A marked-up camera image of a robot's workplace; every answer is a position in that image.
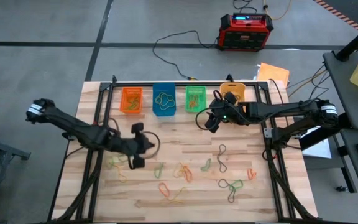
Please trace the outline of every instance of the orange paper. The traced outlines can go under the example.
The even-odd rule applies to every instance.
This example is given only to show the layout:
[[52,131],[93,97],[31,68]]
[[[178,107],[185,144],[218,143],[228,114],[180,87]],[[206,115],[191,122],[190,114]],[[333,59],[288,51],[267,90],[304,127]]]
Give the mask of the orange paper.
[[281,80],[284,84],[284,87],[287,88],[289,77],[290,71],[288,71],[287,69],[279,68],[266,63],[260,64],[258,81],[267,81],[269,79]]

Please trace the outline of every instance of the concrete floor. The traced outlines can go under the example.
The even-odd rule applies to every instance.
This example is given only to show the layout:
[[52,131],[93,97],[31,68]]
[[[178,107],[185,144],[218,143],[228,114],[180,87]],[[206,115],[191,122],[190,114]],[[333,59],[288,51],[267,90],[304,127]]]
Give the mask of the concrete floor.
[[[95,42],[106,3],[5,0],[0,2],[0,41]],[[261,0],[250,4],[258,9],[261,5]],[[286,6],[287,2],[269,1],[274,16]],[[212,43],[218,34],[219,18],[233,12],[231,0],[115,0],[103,42],[154,43],[168,34],[194,29],[202,42]],[[236,79],[251,79],[257,73],[257,64],[265,62],[289,69],[290,81],[295,83],[314,74],[331,45],[347,44],[358,34],[312,0],[294,0],[288,14],[274,26],[269,45],[318,45],[327,49],[157,52],[177,63],[184,74],[200,80],[222,79],[228,73]],[[194,34],[165,42],[197,43]],[[0,189],[0,219],[9,223],[47,219],[67,142],[52,125],[25,122],[25,112],[33,99],[42,97],[53,99],[59,108],[74,115],[92,51],[87,47],[0,47],[0,142],[32,152],[28,161],[11,162]],[[182,80],[175,68],[153,56],[151,48],[102,48],[92,80],[110,80],[112,75],[119,80]],[[331,88],[322,97],[343,112],[331,81],[323,86]],[[291,100],[304,100],[310,92],[311,87],[306,86]],[[321,218],[358,222],[358,193],[333,189],[344,185],[339,169],[309,170],[309,177]]]

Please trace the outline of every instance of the wooden table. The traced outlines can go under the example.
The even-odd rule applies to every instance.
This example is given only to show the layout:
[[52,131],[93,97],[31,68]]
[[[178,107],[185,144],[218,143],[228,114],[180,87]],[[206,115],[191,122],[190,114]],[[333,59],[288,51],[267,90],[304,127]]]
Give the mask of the wooden table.
[[[76,114],[78,119],[92,123],[99,84],[100,82],[84,83]],[[284,102],[288,102],[283,85],[280,82],[278,85]],[[272,103],[281,103],[275,86],[269,86]],[[213,99],[212,92],[215,89],[218,87],[208,87],[208,104]],[[141,114],[125,115],[119,111],[121,88],[114,89],[110,117],[117,120],[122,136],[132,138],[131,125],[143,122],[145,130],[155,132],[160,137],[162,145],[155,158],[146,160],[143,169],[130,170],[126,162],[116,163],[126,176],[126,182],[121,182],[123,179],[120,179],[117,168],[110,164],[113,157],[117,161],[117,154],[104,152],[94,222],[277,221],[268,165],[261,156],[265,149],[261,126],[221,123],[215,134],[202,131],[195,124],[195,114],[185,111],[184,87],[177,87],[176,99],[175,116],[157,118],[152,111],[152,87],[144,87]],[[253,88],[246,89],[246,101],[256,101]],[[109,125],[114,127],[114,122],[110,121]],[[277,125],[285,126],[285,120],[277,119]],[[227,165],[225,173],[219,171],[216,157],[221,144],[227,147],[227,151],[221,156],[221,160]],[[289,144],[299,146],[296,140],[291,140]],[[68,153],[76,148],[79,148],[77,142],[70,143]],[[53,218],[59,217],[80,191],[86,152],[87,150],[79,151],[65,161]],[[283,155],[292,191],[308,211],[317,216],[302,152],[286,148]],[[200,167],[208,159],[212,159],[211,168],[203,172]],[[161,162],[164,167],[161,178],[157,179],[154,169]],[[173,176],[179,162],[190,168],[193,174],[190,183],[183,177]],[[257,172],[254,180],[248,180],[247,177],[247,170],[251,168]],[[218,186],[219,179],[226,179],[230,183],[238,179],[244,182],[243,188],[236,191],[234,203],[227,201],[230,191]],[[161,182],[166,183],[170,189],[170,198],[186,187],[177,197],[181,203],[170,203],[165,199],[158,189]],[[90,192],[85,200],[84,216],[88,212]],[[281,200],[284,214],[288,217],[283,192]]]

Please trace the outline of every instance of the red power station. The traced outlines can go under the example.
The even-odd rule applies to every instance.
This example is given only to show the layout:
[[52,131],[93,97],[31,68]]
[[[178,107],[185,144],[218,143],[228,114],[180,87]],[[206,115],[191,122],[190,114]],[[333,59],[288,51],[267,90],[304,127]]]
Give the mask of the red power station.
[[257,52],[265,47],[272,30],[273,23],[269,15],[226,14],[221,18],[218,49]]

